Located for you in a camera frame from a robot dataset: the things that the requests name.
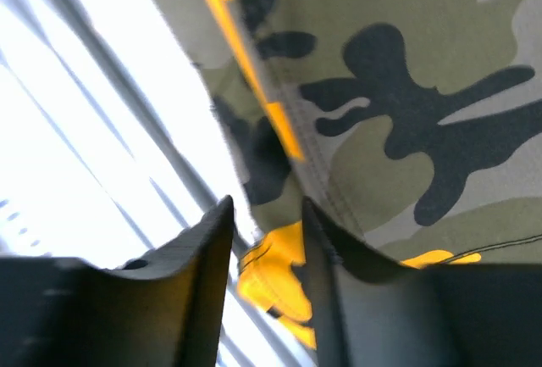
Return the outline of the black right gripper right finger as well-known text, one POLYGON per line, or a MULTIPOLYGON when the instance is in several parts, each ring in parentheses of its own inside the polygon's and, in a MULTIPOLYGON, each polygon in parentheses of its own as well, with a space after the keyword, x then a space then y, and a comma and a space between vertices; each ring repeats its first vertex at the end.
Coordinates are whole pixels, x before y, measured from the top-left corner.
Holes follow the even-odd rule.
POLYGON ((303 290, 321 366, 538 366, 541 268, 414 269, 302 202, 303 290))

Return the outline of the camouflage yellow green trousers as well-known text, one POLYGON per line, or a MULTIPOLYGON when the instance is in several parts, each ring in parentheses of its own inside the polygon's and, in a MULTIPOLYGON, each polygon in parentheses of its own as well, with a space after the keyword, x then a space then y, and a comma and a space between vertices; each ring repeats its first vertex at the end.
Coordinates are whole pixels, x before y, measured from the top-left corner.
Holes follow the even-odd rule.
POLYGON ((301 201, 395 261, 541 260, 541 0, 154 0, 263 238, 239 294, 316 344, 301 201))

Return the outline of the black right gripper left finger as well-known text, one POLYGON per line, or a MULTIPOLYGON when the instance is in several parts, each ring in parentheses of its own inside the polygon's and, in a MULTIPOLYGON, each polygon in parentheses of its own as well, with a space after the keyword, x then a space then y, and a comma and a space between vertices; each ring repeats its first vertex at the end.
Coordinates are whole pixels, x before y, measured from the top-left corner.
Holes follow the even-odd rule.
POLYGON ((197 225, 121 269, 2 258, 2 365, 214 365, 234 228, 225 197, 197 225))

